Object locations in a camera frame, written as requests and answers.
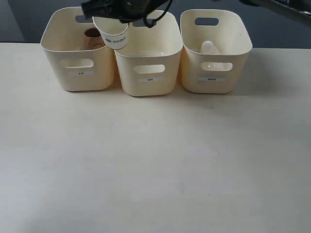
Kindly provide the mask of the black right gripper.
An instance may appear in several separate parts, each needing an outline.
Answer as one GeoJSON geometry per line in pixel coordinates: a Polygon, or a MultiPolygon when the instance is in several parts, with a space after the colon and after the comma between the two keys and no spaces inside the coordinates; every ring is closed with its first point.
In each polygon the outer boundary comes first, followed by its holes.
{"type": "Polygon", "coordinates": [[[81,3],[86,19],[109,17],[121,23],[129,23],[143,18],[156,8],[154,0],[89,0],[81,3]]]}

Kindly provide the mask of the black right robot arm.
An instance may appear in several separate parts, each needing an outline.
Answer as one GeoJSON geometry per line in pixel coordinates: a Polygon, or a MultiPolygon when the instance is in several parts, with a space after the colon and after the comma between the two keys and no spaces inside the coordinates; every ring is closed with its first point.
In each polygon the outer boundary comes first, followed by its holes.
{"type": "MultiPolygon", "coordinates": [[[[277,14],[289,17],[302,24],[311,24],[311,2],[309,0],[241,0],[249,6],[264,7],[277,14]]],[[[130,23],[142,20],[144,26],[152,28],[168,12],[171,0],[88,0],[81,3],[86,19],[101,17],[119,20],[120,23],[130,23]],[[164,12],[151,21],[147,16],[167,4],[164,12]]]]}

